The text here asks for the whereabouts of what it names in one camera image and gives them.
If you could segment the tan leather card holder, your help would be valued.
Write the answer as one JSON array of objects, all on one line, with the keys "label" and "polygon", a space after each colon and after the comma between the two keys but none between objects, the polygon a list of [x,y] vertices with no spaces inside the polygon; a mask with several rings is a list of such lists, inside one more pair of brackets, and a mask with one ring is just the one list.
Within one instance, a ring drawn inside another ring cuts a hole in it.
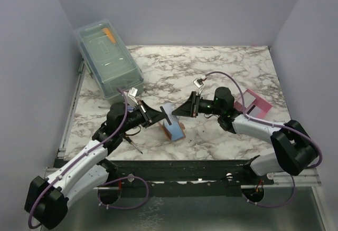
[{"label": "tan leather card holder", "polygon": [[172,115],[172,111],[174,110],[174,105],[172,103],[166,103],[163,105],[164,109],[171,115],[172,125],[169,126],[166,120],[159,122],[160,129],[164,132],[167,139],[170,142],[175,142],[186,137],[184,130],[185,126],[181,123],[177,116]]}]

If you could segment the white card with black stripe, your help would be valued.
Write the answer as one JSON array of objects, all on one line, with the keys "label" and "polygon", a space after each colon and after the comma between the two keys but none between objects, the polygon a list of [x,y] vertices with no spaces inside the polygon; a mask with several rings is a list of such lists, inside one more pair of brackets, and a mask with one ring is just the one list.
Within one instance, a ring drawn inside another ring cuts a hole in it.
[{"label": "white card with black stripe", "polygon": [[163,106],[160,106],[159,108],[160,108],[161,113],[163,114],[164,119],[166,120],[167,124],[168,124],[169,126],[171,126],[171,125],[172,125],[171,115],[168,114],[168,112],[164,109]]}]

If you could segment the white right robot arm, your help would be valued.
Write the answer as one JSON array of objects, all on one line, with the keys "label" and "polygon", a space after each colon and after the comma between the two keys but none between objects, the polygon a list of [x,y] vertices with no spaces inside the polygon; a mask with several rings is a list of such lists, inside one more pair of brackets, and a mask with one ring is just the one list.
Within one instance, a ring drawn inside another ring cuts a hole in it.
[{"label": "white right robot arm", "polygon": [[273,153],[257,156],[246,164],[243,179],[256,184],[262,176],[272,172],[299,175],[310,163],[320,157],[314,142],[299,122],[272,123],[262,119],[247,118],[234,107],[234,97],[229,88],[218,87],[213,100],[206,100],[195,91],[172,114],[195,118],[198,114],[218,116],[220,127],[233,134],[245,134],[269,143]]}]

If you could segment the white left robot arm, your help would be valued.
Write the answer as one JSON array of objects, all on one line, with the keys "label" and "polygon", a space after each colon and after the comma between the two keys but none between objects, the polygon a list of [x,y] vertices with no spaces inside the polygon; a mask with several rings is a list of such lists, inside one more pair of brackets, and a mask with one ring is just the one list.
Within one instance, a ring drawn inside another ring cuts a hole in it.
[{"label": "white left robot arm", "polygon": [[167,119],[164,108],[155,110],[144,101],[131,112],[126,101],[111,105],[106,120],[75,157],[46,178],[37,176],[31,181],[24,206],[29,228],[55,228],[87,192],[101,185],[112,186],[117,180],[116,165],[107,157],[123,142],[125,133],[163,119]]}]

